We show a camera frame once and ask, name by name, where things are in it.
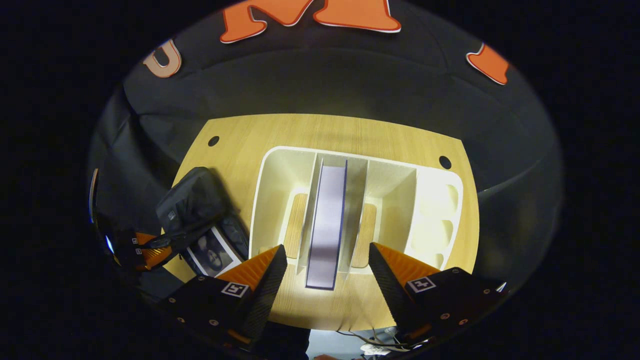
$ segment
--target orange letter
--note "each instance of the orange letter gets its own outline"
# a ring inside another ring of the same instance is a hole
[[[178,49],[176,49],[173,40],[165,42],[160,48],[162,48],[166,57],[169,58],[168,64],[160,65],[156,60],[155,51],[151,53],[151,55],[147,56],[145,61],[142,63],[145,64],[155,76],[159,78],[168,78],[178,72],[180,64],[182,63],[182,58],[180,57],[180,53],[178,52]]]
[[[298,23],[313,0],[247,0],[229,6],[222,12],[226,31],[220,41],[229,44],[262,33],[267,23],[253,18],[252,8],[256,8],[284,26]]]
[[[388,0],[325,0],[314,14],[320,24],[397,33],[401,25],[391,17]]]
[[[500,85],[507,83],[509,63],[484,43],[477,53],[468,53],[467,61],[484,75]]]

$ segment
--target photo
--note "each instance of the photo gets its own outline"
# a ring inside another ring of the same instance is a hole
[[[187,248],[196,274],[216,277],[241,263],[235,250],[213,227]]]

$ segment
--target white shelf organizer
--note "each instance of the white shelf organizer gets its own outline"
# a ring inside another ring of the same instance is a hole
[[[462,210],[463,185],[456,173],[369,156],[284,146],[272,148],[262,159],[253,201],[249,257],[284,243],[293,199],[303,193],[307,203],[300,249],[298,256],[287,258],[287,262],[298,273],[305,270],[321,166],[344,166],[345,161],[348,171],[337,272],[343,276],[372,274],[368,265],[351,266],[364,204],[376,208],[373,242],[446,269]]]

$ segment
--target black bag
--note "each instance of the black bag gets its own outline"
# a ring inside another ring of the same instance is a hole
[[[216,225],[243,260],[248,258],[249,236],[222,182],[208,168],[192,168],[160,200],[156,215],[166,234],[153,240],[153,247],[170,244],[183,251]]]

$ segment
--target wooden table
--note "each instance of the wooden table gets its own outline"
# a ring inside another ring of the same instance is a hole
[[[210,147],[209,140],[219,142]],[[473,271],[479,217],[476,186],[462,142],[414,127],[377,120],[313,114],[246,115],[209,120],[185,156],[173,184],[193,167],[215,168],[241,220],[250,229],[253,200],[262,158],[285,145],[361,154],[425,167],[442,168],[450,159],[463,181],[460,227],[447,267]],[[184,260],[165,265],[186,282],[195,276]],[[289,265],[269,319],[297,327],[322,330],[367,330],[395,325],[373,275],[337,278],[334,291],[306,289],[305,274]]]

